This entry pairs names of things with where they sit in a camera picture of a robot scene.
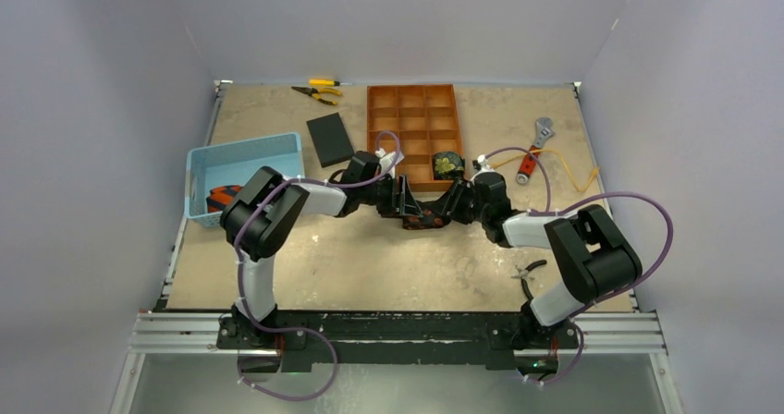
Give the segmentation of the dark orange floral tie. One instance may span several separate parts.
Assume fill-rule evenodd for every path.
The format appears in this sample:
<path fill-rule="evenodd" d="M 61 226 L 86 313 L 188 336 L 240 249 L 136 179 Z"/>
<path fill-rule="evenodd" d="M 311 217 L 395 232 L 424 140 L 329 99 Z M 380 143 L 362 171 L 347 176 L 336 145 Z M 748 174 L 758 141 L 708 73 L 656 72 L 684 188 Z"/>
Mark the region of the dark orange floral tie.
<path fill-rule="evenodd" d="M 431 210 L 425 210 L 421 215 L 406 215 L 402 217 L 402 227 L 406 230 L 439 229 L 451 222 L 449 216 L 444 216 Z"/>

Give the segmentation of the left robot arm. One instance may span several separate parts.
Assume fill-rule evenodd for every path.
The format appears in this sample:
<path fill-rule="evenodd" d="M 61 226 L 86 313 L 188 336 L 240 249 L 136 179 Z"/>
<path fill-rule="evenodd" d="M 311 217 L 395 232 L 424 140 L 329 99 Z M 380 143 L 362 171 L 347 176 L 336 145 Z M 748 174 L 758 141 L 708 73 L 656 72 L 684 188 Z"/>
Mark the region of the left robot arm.
<path fill-rule="evenodd" d="M 240 337 L 263 348 L 275 339 L 274 269 L 278 251 L 303 215 L 341 218 L 362 206 L 378 206 L 381 214 L 397 214 L 394 170 L 399 152 L 356 152 L 338 179 L 287 177 L 260 168 L 220 216 L 227 242 L 237 254 L 238 291 L 234 306 L 245 319 Z"/>

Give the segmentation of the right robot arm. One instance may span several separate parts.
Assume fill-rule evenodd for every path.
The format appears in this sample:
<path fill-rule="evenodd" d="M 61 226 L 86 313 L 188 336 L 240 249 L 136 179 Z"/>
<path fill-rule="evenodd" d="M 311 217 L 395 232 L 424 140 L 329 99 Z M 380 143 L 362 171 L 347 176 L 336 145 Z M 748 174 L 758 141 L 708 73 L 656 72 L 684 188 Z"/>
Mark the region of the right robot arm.
<path fill-rule="evenodd" d="M 589 205 L 558 216 L 512 207 L 505 179 L 483 172 L 471 181 L 456 179 L 429 204 L 430 214 L 469 225 L 478 222 L 487 238 L 503 248 L 552 252 L 560 280 L 524 305 L 521 339 L 539 347 L 556 324 L 599 298 L 642 276 L 642 263 L 605 208 Z"/>

